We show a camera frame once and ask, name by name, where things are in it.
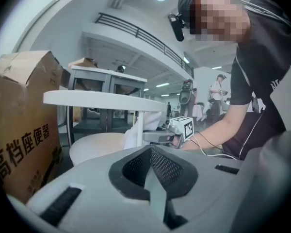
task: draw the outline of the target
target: white cube with marker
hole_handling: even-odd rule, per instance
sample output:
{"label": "white cube with marker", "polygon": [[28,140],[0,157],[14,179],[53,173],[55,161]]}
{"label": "white cube with marker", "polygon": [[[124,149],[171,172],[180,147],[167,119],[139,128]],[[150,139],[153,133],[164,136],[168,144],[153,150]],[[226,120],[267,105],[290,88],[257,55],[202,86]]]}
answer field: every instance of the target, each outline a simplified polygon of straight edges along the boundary
{"label": "white cube with marker", "polygon": [[183,133],[183,141],[187,141],[194,134],[193,118],[186,116],[179,116],[172,118],[169,121],[169,125],[176,126],[178,131]]}

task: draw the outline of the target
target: black metal railing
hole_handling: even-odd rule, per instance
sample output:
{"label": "black metal railing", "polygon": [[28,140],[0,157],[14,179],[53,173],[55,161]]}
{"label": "black metal railing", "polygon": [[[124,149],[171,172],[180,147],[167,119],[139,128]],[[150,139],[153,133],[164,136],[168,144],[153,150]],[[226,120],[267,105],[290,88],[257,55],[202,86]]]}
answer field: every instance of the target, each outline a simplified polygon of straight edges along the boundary
{"label": "black metal railing", "polygon": [[108,25],[122,31],[125,31],[136,38],[139,38],[148,44],[152,45],[166,56],[171,58],[174,62],[176,62],[182,69],[184,69],[188,74],[194,78],[194,70],[190,66],[188,66],[182,58],[179,57],[173,50],[171,50],[167,45],[165,45],[162,41],[160,41],[155,36],[151,35],[147,31],[133,25],[130,22],[122,20],[120,18],[105,14],[99,13],[98,18],[96,19],[95,23],[100,23],[104,25]]}

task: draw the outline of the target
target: black cap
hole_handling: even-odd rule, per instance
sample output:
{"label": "black cap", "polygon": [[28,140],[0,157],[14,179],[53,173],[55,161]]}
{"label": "black cap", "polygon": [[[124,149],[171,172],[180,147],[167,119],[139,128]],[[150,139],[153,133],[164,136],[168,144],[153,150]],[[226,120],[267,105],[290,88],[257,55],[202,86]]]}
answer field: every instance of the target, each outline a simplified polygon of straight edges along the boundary
{"label": "black cap", "polygon": [[190,5],[193,0],[178,0],[178,12],[182,14],[182,20],[190,23]]}
{"label": "black cap", "polygon": [[222,79],[226,79],[226,76],[219,74],[217,78],[222,78]]}

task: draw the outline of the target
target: person wearing cap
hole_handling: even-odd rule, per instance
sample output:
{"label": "person wearing cap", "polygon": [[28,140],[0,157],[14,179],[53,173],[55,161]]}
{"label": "person wearing cap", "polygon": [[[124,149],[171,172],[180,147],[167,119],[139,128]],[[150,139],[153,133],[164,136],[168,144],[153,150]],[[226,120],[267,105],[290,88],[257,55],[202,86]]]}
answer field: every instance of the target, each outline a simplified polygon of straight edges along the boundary
{"label": "person wearing cap", "polygon": [[[214,40],[237,43],[227,113],[201,134],[195,134],[197,141],[192,137],[182,149],[210,149],[222,144],[224,152],[244,159],[249,150],[262,147],[285,131],[270,94],[291,65],[291,22],[287,16],[291,15],[291,6],[282,0],[250,0],[253,5],[243,9],[231,1],[178,2],[190,34],[207,34]],[[254,5],[271,13],[266,15]],[[266,105],[263,114],[247,113],[252,92]]]}
{"label": "person wearing cap", "polygon": [[223,90],[221,86],[221,82],[224,80],[224,76],[222,74],[219,74],[217,77],[217,80],[212,84],[210,88],[210,96],[213,99],[213,122],[216,122],[218,120],[218,117],[220,115],[221,111],[221,99],[223,95]]}

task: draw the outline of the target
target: black pants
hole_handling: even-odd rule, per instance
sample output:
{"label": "black pants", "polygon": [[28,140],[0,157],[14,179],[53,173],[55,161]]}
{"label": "black pants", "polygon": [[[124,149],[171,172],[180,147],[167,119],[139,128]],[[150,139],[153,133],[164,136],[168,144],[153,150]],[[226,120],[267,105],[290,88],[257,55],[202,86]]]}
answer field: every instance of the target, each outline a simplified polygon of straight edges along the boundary
{"label": "black pants", "polygon": [[214,104],[212,105],[212,113],[213,113],[213,122],[216,122],[220,116],[221,111],[221,101],[215,100]]}
{"label": "black pants", "polygon": [[[255,123],[261,114],[256,112],[247,112],[241,127],[233,138],[222,144],[223,151],[235,157],[239,157],[243,143],[246,141]],[[224,114],[219,116],[218,121],[222,120]],[[269,124],[265,115],[262,115],[259,122],[252,131],[247,143],[245,144],[240,159],[244,160],[249,150],[262,147],[270,138],[284,132],[283,128],[275,128]]]}

